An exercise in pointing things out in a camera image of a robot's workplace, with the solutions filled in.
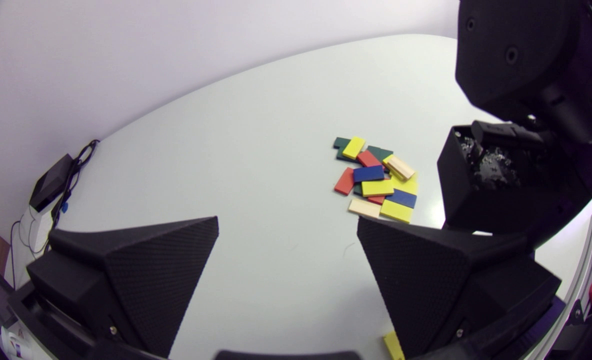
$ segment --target black cable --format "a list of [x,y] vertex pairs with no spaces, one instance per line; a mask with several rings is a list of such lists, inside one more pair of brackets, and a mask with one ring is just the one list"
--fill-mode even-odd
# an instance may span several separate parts
[[[51,210],[51,218],[52,224],[51,228],[55,229],[56,225],[58,225],[58,221],[61,219],[61,210],[67,200],[72,196],[72,190],[74,187],[79,183],[79,178],[81,177],[81,170],[82,168],[90,161],[92,155],[94,155],[94,151],[96,150],[96,146],[100,143],[99,139],[93,139],[90,143],[88,143],[82,150],[78,153],[78,156],[72,160],[71,166],[69,167],[69,171],[67,172],[67,178],[65,180],[65,191],[63,191],[62,196],[58,199],[56,206]],[[72,184],[72,180],[74,180],[74,176],[76,176],[76,181]],[[49,250],[49,239],[43,245],[43,253],[47,253]]]
[[9,230],[9,248],[12,253],[12,279],[14,280],[14,290],[16,289],[16,268],[14,266],[14,226],[18,224],[18,229],[20,229],[20,220],[15,221],[12,224],[12,228]]
[[31,237],[32,237],[32,226],[34,225],[34,223],[35,223],[35,222],[36,222],[36,220],[35,220],[35,219],[33,219],[33,220],[31,221],[31,223],[29,223],[29,231],[27,232],[27,243],[25,243],[25,242],[23,241],[23,237],[21,236],[21,232],[20,232],[20,231],[18,232],[18,239],[20,239],[20,242],[21,242],[21,244],[23,244],[23,245],[24,245],[26,248],[28,248],[28,249],[29,249],[29,251],[30,251],[30,253],[31,253],[31,257],[32,257],[34,260],[36,260],[36,256],[35,256],[34,254],[39,254],[39,253],[40,253],[40,252],[43,250],[43,249],[40,249],[40,250],[38,250],[38,251],[34,251],[34,249],[32,248],[32,244],[31,244],[31,243],[30,243],[30,241],[29,241],[29,240],[31,239]]

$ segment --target pile of blocks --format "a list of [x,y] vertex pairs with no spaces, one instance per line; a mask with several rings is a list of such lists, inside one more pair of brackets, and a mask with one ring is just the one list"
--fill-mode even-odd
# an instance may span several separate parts
[[348,196],[354,194],[367,200],[353,198],[349,211],[367,217],[383,215],[410,223],[416,205],[418,184],[416,172],[393,151],[367,146],[360,137],[337,137],[334,148],[336,159],[362,165],[348,167],[338,179],[334,190]]

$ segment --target wooden block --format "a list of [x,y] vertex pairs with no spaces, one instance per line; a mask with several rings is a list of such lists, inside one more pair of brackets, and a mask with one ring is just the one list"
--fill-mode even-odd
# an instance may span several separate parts
[[411,178],[415,171],[412,169],[405,161],[402,161],[396,155],[392,153],[388,157],[385,157],[382,160],[383,164],[394,173],[394,175],[398,176],[402,180],[407,180]]
[[348,210],[356,214],[365,215],[366,217],[372,217],[376,219],[378,219],[378,216],[381,214],[380,205],[361,200],[360,198],[351,199]]
[[349,195],[349,192],[352,191],[354,187],[354,169],[348,167],[344,169],[342,175],[338,179],[334,190],[339,192],[340,194],[344,194],[346,196]]
[[380,164],[353,169],[353,181],[355,183],[383,180],[384,178],[385,173],[383,172],[383,166]]
[[365,150],[361,152],[357,157],[362,166],[364,167],[374,167],[374,166],[383,166],[381,162],[373,155],[373,153]]
[[396,336],[395,331],[383,336],[382,339],[385,342],[387,351],[389,351],[391,360],[405,360],[405,355],[403,354],[403,349],[401,348],[401,342],[399,342],[399,337]]
[[385,199],[413,209],[416,205],[417,196],[395,188],[394,193],[390,194],[390,196],[387,196]]
[[382,206],[380,207],[381,214],[408,224],[412,219],[412,211],[413,209],[411,207],[406,207],[405,205],[387,199],[382,202]]
[[347,144],[349,144],[350,139],[346,139],[344,137],[337,137],[334,140],[334,149],[344,149],[346,148]]
[[365,139],[361,139],[360,137],[354,136],[351,138],[351,141],[347,144],[347,147],[344,148],[342,151],[342,155],[350,159],[356,159],[358,154],[363,150],[363,146],[365,145]]
[[342,160],[344,162],[350,162],[350,163],[354,163],[354,164],[360,164],[360,162],[358,162],[357,159],[350,159],[349,157],[346,157],[345,155],[343,155],[344,150],[345,150],[345,148],[343,148],[343,147],[338,148],[338,152],[336,153],[337,160]]
[[385,201],[385,196],[370,196],[367,198],[367,201],[369,201],[370,203],[383,205],[383,201]]
[[401,180],[397,176],[392,176],[391,183],[394,186],[394,189],[398,189],[399,191],[410,193],[412,195],[418,195],[418,183],[415,182],[415,178],[417,178],[418,173],[415,173],[414,176],[410,177],[409,180]]
[[365,198],[391,194],[394,194],[394,185],[392,185],[391,179],[362,182],[362,196]]
[[363,196],[363,185],[360,182],[353,184],[353,193],[358,196]]

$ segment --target yellow block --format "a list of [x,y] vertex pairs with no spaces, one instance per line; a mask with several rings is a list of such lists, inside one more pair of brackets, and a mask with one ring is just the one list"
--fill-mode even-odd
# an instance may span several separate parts
[[348,210],[356,214],[376,219],[378,219],[378,216],[381,214],[381,206],[378,205],[378,203],[361,200],[360,198],[351,199]]
[[363,146],[365,146],[365,139],[354,136],[347,144],[347,147],[342,151],[342,155],[345,155],[350,159],[356,159],[361,150],[363,150]]
[[412,210],[411,207],[406,207],[405,205],[389,200],[383,201],[380,207],[380,213],[382,215],[408,224],[412,219]]
[[392,185],[390,178],[386,180],[363,181],[361,184],[362,196],[365,198],[394,194],[394,185]]
[[418,195],[418,183],[416,182],[417,178],[418,173],[415,173],[414,176],[409,178],[409,180],[401,180],[398,176],[392,176],[391,184],[394,186],[394,189],[398,189],[399,191],[413,195]]
[[395,331],[383,336],[382,339],[385,342],[387,350],[389,351],[391,360],[405,360],[405,355],[403,355],[403,349],[401,348],[399,337],[396,336]]

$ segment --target textured black surface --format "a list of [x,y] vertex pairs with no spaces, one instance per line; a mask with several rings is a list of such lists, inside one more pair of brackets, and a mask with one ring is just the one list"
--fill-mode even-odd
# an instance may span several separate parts
[[143,350],[163,357],[170,353],[217,237],[216,217],[49,233],[53,251],[106,273]]
[[214,360],[361,360],[361,358],[353,351],[313,355],[261,355],[223,350]]
[[408,357],[427,350],[470,274],[455,248],[360,218],[358,238]]
[[216,218],[114,251],[107,274],[149,351],[167,357],[218,236]]

